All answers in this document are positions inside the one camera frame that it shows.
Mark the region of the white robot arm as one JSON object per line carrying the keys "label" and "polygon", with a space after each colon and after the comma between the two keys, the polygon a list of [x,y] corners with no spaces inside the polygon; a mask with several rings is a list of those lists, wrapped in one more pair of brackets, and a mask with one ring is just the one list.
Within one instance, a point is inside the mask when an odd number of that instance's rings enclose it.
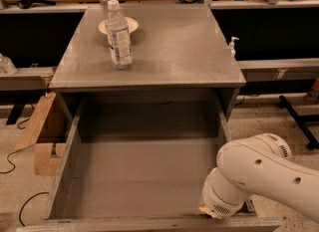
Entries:
{"label": "white robot arm", "polygon": [[319,222],[319,171],[294,163],[287,142],[272,133],[220,148],[216,167],[204,181],[199,210],[213,218],[229,217],[254,194]]}

